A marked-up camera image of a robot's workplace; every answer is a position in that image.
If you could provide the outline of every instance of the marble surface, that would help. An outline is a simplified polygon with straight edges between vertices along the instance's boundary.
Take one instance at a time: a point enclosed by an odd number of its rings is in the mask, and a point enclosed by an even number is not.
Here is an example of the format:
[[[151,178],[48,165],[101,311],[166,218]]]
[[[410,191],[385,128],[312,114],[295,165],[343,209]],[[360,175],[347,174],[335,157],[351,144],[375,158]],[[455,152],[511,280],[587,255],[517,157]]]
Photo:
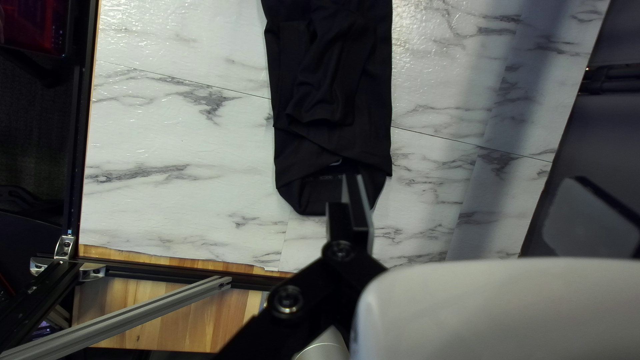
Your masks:
[[[396,0],[394,126],[479,144],[521,1]]]
[[[480,145],[553,160],[608,4],[526,4]]]
[[[394,0],[387,266],[517,254],[608,0]],[[259,0],[103,0],[81,243],[295,271]]]
[[[81,243],[276,268],[267,99],[98,62]]]
[[[447,260],[515,258],[551,163],[480,149]]]
[[[102,0],[98,60],[266,97],[259,0]]]

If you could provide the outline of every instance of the screw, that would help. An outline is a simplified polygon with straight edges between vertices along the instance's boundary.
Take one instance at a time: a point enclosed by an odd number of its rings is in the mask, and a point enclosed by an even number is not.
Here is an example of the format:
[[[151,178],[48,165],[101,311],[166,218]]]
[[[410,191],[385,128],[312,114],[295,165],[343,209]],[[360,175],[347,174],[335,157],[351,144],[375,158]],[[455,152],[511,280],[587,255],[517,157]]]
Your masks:
[[[282,286],[273,302],[279,312],[284,314],[295,313],[302,306],[302,293],[297,286]]]
[[[329,243],[329,256],[337,261],[347,261],[353,257],[351,243],[344,240]]]

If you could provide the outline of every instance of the wooden surface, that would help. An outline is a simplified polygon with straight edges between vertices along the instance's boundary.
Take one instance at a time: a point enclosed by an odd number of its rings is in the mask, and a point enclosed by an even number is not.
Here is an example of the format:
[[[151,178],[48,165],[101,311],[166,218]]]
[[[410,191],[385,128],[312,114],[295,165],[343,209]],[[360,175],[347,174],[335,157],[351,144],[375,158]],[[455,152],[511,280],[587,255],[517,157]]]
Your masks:
[[[91,245],[80,245],[79,255],[248,274],[291,275],[286,272],[266,271],[253,265],[168,258]],[[183,286],[185,285],[119,278],[104,278],[86,282],[76,288],[73,324],[77,325],[93,320],[104,314],[152,299]],[[217,352],[246,321],[257,314],[261,299],[261,291],[225,290],[101,341],[94,346]]]

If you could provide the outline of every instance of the screen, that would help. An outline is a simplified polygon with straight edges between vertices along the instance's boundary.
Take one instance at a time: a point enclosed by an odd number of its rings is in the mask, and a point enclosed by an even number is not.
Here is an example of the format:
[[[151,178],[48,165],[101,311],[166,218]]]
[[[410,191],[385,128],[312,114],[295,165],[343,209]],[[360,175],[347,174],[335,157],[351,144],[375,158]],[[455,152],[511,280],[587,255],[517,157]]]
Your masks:
[[[0,0],[0,44],[38,53],[65,53],[69,0]]]

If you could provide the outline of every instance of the black cloth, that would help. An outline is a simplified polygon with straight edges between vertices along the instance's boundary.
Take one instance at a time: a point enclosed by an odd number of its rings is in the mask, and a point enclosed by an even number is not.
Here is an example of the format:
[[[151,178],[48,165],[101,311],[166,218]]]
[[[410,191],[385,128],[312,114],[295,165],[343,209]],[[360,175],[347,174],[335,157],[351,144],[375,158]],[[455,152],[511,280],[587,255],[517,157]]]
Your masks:
[[[374,205],[391,176],[391,0],[262,0],[276,187],[302,215],[362,174]]]

